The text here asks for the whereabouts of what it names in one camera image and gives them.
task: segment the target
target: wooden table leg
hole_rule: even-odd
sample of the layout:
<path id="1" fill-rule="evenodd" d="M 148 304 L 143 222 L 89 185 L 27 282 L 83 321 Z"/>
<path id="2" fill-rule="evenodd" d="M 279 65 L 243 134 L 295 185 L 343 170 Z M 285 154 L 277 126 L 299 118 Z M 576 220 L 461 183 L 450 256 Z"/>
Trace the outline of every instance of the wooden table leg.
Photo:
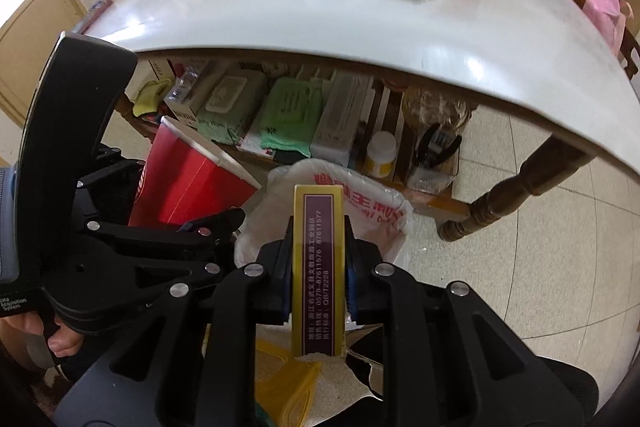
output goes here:
<path id="1" fill-rule="evenodd" d="M 471 204 L 470 215 L 460 222 L 445 221 L 438 227 L 444 241 L 456 241 L 484 229 L 515 212 L 530 196 L 539 196 L 563 182 L 593 156 L 549 137 L 520 167 L 520 172 L 501 181 Z"/>

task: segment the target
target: door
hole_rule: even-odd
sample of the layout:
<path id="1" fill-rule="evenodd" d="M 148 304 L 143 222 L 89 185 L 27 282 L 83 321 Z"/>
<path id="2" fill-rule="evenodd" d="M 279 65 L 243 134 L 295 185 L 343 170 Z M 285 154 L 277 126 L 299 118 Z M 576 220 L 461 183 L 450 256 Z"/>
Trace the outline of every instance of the door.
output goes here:
<path id="1" fill-rule="evenodd" d="M 72 29 L 83 12 L 75 0 L 20 1 L 9 0 L 0 13 L 0 108 L 23 126 L 56 39 Z"/>

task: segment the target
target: white container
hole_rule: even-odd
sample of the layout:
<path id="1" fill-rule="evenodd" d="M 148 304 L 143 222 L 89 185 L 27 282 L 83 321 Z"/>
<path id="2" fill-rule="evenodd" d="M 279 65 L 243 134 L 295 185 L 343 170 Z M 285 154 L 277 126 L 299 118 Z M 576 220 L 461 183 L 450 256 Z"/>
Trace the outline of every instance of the white container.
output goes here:
<path id="1" fill-rule="evenodd" d="M 394 168 L 397 153 L 396 138 L 390 132 L 378 131 L 367 145 L 365 172 L 374 178 L 386 178 Z"/>
<path id="2" fill-rule="evenodd" d="M 311 158 L 349 165 L 351 148 L 360 122 L 362 104 L 371 86 L 370 76 L 339 71 L 311 142 Z"/>

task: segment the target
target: white table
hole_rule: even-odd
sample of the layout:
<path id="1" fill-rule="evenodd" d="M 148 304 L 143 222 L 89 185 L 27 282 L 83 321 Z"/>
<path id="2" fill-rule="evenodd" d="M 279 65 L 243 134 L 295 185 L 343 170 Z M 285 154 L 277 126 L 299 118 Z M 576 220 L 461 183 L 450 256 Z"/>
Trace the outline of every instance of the white table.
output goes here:
<path id="1" fill-rule="evenodd" d="M 461 237 L 595 155 L 640 180 L 640 103 L 571 0 L 117 0 L 87 34 L 155 56 L 320 57 L 464 96 L 553 132 L 529 169 L 477 212 L 472 205 L 475 225 L 454 233 Z M 508 204 L 498 204 L 505 190 Z"/>

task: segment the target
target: finger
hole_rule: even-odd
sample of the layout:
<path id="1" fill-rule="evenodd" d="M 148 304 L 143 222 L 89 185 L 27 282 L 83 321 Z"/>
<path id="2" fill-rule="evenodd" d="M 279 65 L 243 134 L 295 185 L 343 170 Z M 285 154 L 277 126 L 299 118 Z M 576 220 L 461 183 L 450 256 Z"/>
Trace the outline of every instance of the finger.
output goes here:
<path id="1" fill-rule="evenodd" d="M 5 317 L 3 320 L 16 330 L 31 333 L 32 335 L 41 335 L 44 333 L 44 325 L 42 319 L 36 312 L 21 313 Z"/>
<path id="2" fill-rule="evenodd" d="M 76 353 L 78 353 L 78 351 L 80 351 L 81 347 L 82 347 L 82 340 L 80 340 L 80 342 L 73 347 L 69 347 L 68 349 L 63 349 L 62 351 L 55 351 L 53 354 L 59 359 L 64 359 L 65 357 L 74 356 Z"/>
<path id="3" fill-rule="evenodd" d="M 62 323 L 60 329 L 56 331 L 48 340 L 49 349 L 54 353 L 70 349 L 77 344 L 82 344 L 84 337 L 80 333 L 76 333 L 69 328 L 66 324 Z"/>

